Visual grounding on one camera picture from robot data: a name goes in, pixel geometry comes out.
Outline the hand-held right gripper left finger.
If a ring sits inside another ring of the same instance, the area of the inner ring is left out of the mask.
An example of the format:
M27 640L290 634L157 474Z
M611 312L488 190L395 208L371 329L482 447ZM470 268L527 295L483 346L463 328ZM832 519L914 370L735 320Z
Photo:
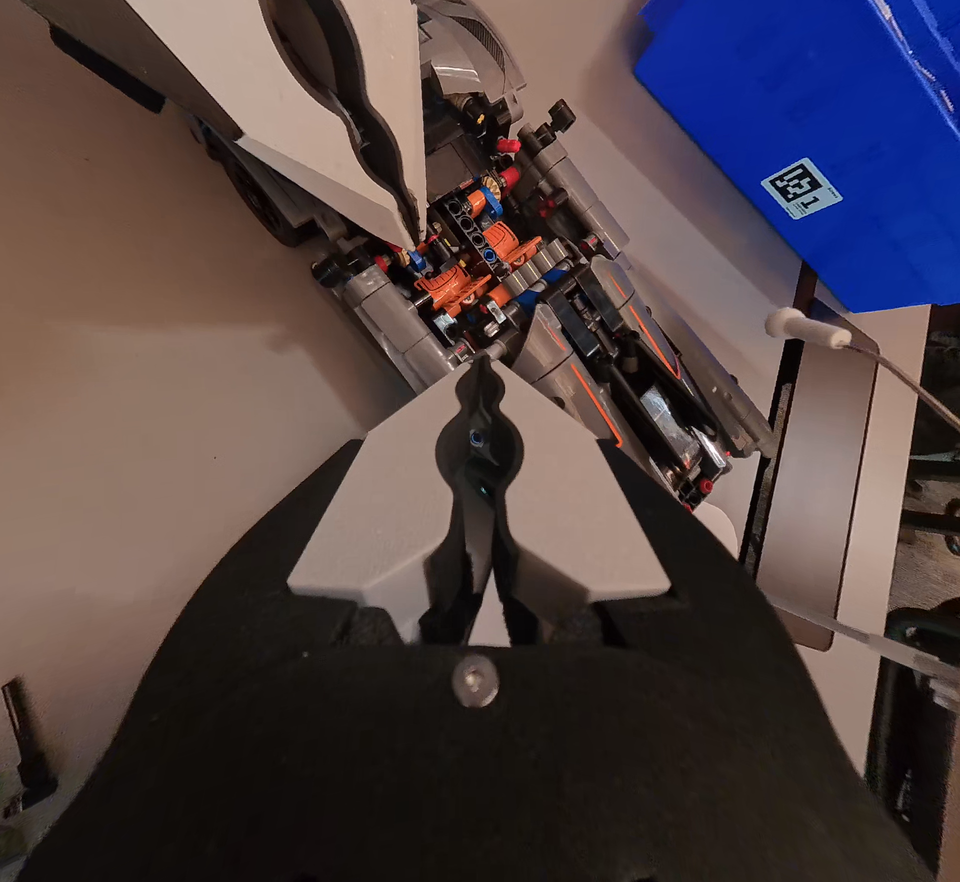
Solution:
M492 570L492 509L454 472L492 425L491 365L463 366L362 442L288 578L299 596L382 610L407 643L468 640Z

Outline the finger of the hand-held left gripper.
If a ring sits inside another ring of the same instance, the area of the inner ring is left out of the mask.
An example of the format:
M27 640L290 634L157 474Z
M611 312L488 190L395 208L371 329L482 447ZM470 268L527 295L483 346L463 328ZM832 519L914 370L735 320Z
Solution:
M336 0L354 33L362 95L389 134L394 183L411 221L413 239L423 239L426 219L426 156L417 10L412 0Z
M59 49L139 105L181 109L283 245L420 241L336 0L20 1Z

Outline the grey lego car model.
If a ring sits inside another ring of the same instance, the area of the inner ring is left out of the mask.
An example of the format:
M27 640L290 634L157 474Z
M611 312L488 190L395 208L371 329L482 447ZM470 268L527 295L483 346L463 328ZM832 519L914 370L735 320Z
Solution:
M283 245L317 246L311 272L420 394L485 354L697 508L734 458L775 435L737 379L653 283L636 287L628 237L570 158L565 100L521 126L525 86L470 0L414 0L426 162L425 238L406 250L186 115L247 207Z

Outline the steel bracket strip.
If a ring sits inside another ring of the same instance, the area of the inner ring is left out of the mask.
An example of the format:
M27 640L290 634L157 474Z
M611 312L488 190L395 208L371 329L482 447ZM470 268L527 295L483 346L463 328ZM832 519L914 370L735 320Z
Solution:
M775 597L763 591L767 601L781 612L789 613L831 633L845 636L870 649L882 659L892 661L929 679L933 701L959 714L959 669L936 656L886 636L865 632L837 619L811 611L796 603Z

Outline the blue storage bin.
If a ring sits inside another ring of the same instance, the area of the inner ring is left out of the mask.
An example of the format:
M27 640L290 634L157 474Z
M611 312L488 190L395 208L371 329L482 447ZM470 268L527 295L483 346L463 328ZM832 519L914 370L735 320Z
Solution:
M847 309L958 303L958 0L648 0L634 73Z

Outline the cluster of small lego parts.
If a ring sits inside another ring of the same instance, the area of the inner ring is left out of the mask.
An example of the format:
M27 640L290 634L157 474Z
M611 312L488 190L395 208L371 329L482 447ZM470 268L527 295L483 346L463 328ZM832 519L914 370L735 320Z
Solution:
M23 677L2 685L2 699L17 750L19 788L2 806L2 818L10 820L51 799L60 782L43 750Z

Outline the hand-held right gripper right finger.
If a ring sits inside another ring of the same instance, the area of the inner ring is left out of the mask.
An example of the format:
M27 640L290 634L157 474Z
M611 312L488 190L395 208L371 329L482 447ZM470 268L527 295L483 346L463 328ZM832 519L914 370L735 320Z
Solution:
M597 602L659 597L671 582L594 434L494 361L501 416L519 433L505 492L517 552L511 596L555 625Z

